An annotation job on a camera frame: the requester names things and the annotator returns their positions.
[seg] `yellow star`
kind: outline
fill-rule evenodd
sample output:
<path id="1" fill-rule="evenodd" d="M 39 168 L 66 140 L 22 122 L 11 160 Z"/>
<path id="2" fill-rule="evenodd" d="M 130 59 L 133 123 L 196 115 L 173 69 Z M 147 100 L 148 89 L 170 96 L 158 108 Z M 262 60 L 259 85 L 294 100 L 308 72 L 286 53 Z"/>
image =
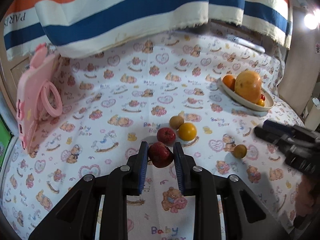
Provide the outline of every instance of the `yellow star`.
<path id="1" fill-rule="evenodd" d="M 30 120 L 30 117 L 31 117 L 31 109 L 28 110 L 28 113 L 27 113 L 27 121 Z"/>

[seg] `plate of fruit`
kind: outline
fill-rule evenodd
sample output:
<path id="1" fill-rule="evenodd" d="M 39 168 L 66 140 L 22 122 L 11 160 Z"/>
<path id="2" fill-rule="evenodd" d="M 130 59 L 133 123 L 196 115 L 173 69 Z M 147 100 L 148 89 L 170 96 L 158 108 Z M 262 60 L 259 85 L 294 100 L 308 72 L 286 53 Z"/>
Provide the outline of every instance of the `plate of fruit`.
<path id="1" fill-rule="evenodd" d="M 241 105 L 255 111 L 268 111 L 274 106 L 272 96 L 264 90 L 255 71 L 245 70 L 239 75 L 224 75 L 221 85 L 226 93 Z"/>

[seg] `human hand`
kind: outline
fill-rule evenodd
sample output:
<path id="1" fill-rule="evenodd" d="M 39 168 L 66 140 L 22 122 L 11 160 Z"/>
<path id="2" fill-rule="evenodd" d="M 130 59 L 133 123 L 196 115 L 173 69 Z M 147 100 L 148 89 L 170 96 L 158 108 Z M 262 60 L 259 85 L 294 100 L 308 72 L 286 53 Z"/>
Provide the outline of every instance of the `human hand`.
<path id="1" fill-rule="evenodd" d="M 312 213 L 312 206 L 315 203 L 314 197 L 310 191 L 315 187 L 316 182 L 306 175 L 302 175 L 302 180 L 298 187 L 295 208 L 297 216 L 305 217 Z"/>

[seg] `silver screw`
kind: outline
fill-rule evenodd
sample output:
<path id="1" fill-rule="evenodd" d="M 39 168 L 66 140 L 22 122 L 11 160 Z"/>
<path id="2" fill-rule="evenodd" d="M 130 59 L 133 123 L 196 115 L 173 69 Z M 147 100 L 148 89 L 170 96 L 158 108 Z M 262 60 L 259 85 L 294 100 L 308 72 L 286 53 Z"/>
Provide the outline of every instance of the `silver screw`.
<path id="1" fill-rule="evenodd" d="M 120 170 L 121 170 L 121 171 L 129 171 L 129 170 L 130 170 L 130 166 L 129 166 L 129 165 L 122 165 L 122 166 L 120 167 Z"/>
<path id="2" fill-rule="evenodd" d="M 230 175 L 229 179 L 233 182 L 237 182 L 239 180 L 239 177 L 237 175 Z"/>
<path id="3" fill-rule="evenodd" d="M 84 181 L 90 181 L 93 179 L 93 176 L 91 174 L 87 174 L 83 177 Z"/>
<path id="4" fill-rule="evenodd" d="M 195 172 L 201 172 L 202 171 L 202 167 L 201 166 L 193 166 L 192 169 L 195 171 Z"/>

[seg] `green object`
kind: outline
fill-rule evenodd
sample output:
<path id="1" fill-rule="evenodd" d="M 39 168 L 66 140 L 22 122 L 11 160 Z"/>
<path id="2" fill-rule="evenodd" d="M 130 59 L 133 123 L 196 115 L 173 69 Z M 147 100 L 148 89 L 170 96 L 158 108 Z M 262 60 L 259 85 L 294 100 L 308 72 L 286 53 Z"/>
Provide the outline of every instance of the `green object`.
<path id="1" fill-rule="evenodd" d="M 0 118 L 0 167 L 2 166 L 5 151 L 10 142 L 11 136 Z"/>

